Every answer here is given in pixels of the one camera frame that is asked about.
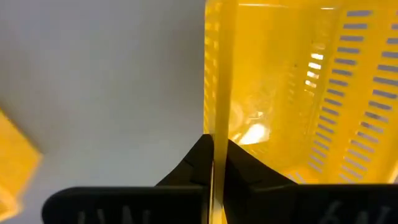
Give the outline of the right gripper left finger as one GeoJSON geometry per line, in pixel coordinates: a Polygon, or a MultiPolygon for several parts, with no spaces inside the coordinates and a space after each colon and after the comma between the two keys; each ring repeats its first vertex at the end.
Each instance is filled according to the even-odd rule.
{"type": "Polygon", "coordinates": [[[204,134],[153,187],[71,187],[49,197],[43,224],[208,224],[213,139],[204,134]]]}

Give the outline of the yellow slotted plastic basket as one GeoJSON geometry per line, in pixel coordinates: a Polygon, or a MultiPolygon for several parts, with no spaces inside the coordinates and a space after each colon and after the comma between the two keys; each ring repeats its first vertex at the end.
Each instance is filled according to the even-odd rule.
{"type": "Polygon", "coordinates": [[[229,141],[296,184],[398,185],[398,0],[206,0],[210,224],[229,141]]]}
{"type": "Polygon", "coordinates": [[[22,194],[42,154],[0,110],[0,222],[22,210],[22,194]]]}

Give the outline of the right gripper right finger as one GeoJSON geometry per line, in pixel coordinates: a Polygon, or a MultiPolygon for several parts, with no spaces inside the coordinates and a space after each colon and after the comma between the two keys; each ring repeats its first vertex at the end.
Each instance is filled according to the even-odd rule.
{"type": "Polygon", "coordinates": [[[398,224],[398,185],[296,184],[232,141],[223,200],[228,224],[398,224]]]}

